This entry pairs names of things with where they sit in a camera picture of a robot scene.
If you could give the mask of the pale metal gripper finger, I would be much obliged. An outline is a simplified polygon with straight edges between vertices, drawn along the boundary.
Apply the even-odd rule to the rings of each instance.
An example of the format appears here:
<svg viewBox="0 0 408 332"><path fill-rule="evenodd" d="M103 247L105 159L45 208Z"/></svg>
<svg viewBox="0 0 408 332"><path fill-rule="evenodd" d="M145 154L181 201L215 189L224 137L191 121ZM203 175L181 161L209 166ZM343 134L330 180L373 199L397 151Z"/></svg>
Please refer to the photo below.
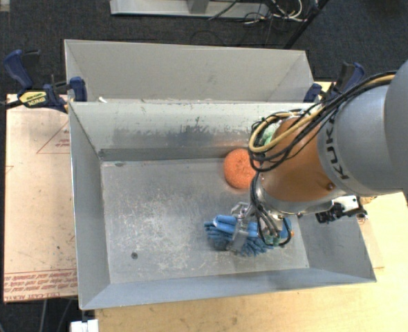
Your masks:
<svg viewBox="0 0 408 332"><path fill-rule="evenodd" d="M232 239L226 247L226 250L232 252L241 252L243 246L247 241L249 235L248 222L247 221L237 221Z"/></svg>
<svg viewBox="0 0 408 332"><path fill-rule="evenodd" d="M252 216L252 204L238 202L230 212L230 215L233 216L237 221L249 221Z"/></svg>

